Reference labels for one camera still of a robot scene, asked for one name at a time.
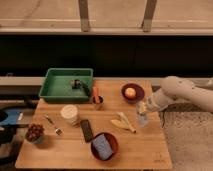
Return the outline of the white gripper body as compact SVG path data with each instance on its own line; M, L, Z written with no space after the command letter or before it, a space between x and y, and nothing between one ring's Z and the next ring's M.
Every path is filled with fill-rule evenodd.
M149 111L162 111L172 104L174 100L167 96L162 89L153 92L146 100Z

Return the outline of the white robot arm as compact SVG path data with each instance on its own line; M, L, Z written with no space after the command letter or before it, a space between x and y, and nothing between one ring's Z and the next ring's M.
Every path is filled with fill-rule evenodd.
M168 76L161 82L161 87L137 105L139 115L162 111L178 99L184 99L199 108L213 112L213 90L197 87L192 81Z

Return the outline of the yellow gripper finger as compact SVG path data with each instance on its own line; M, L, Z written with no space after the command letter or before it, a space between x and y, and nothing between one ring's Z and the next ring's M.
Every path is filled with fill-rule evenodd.
M137 112L138 112L139 115L144 115L144 114L147 113L147 106L146 106L145 102L140 101L137 104Z

